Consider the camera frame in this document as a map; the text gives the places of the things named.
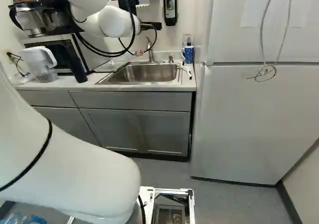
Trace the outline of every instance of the white wall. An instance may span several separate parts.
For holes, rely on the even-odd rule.
[[[318,224],[319,147],[284,179],[284,185],[302,222]]]
[[[137,8],[137,15],[142,21],[156,21],[162,23],[162,30],[158,31],[158,40],[154,46],[154,51],[171,51],[180,50],[182,43],[183,33],[196,33],[196,40],[199,40],[201,31],[196,24],[196,6],[195,2],[198,0],[178,0],[178,22],[176,26],[166,26],[163,18],[163,1],[151,0],[150,6]],[[110,1],[109,4],[117,5],[117,2]],[[145,36],[149,36],[151,40],[154,39],[154,31],[143,31],[142,34],[136,37],[133,48],[131,51],[138,49],[145,49],[147,40]],[[119,44],[117,38],[105,38],[110,50],[118,51],[123,49]],[[123,38],[124,44],[128,45],[130,38]]]
[[[9,17],[8,5],[12,4],[12,0],[0,0],[0,61],[9,76],[16,73],[14,64],[8,64],[4,51],[9,49],[15,54],[19,54],[19,50],[23,47],[18,41],[18,37],[25,37],[25,34],[19,30]]]

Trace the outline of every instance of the refrigerator door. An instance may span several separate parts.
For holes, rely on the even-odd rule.
[[[263,31],[267,61],[275,61],[278,55],[287,22],[288,1],[270,3]],[[262,61],[259,33],[266,3],[267,0],[213,0],[212,12],[206,15],[210,30],[202,36],[208,41],[201,43],[208,52],[201,61],[208,64]],[[279,61],[319,61],[318,10],[319,0],[293,0],[290,26]]]
[[[191,176],[275,185],[319,137],[319,66],[204,66]]]

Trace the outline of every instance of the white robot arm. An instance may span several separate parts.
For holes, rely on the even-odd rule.
[[[131,15],[108,0],[69,0],[75,20],[98,36],[132,34]],[[140,21],[134,16],[136,34]],[[0,64],[0,199],[58,209],[94,224],[140,215],[140,172],[129,158],[79,140],[31,108]]]
[[[68,1],[71,4],[74,21],[83,30],[101,37],[118,38],[132,34],[133,25],[129,12],[107,5],[109,0]],[[137,35],[140,32],[141,24],[135,15],[133,18]]]

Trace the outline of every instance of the stainless steel sink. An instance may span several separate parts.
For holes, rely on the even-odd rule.
[[[131,62],[96,84],[178,84],[181,83],[180,75],[176,63]]]

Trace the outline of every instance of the white countertop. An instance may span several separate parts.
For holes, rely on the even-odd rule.
[[[59,76],[51,83],[38,83],[35,80],[24,85],[16,86],[17,90],[47,90],[47,91],[196,91],[196,80],[193,65],[185,65],[193,77],[190,80],[186,71],[182,71],[181,84],[150,84],[150,85],[96,85],[108,73],[92,73],[88,81],[77,83],[74,76]]]

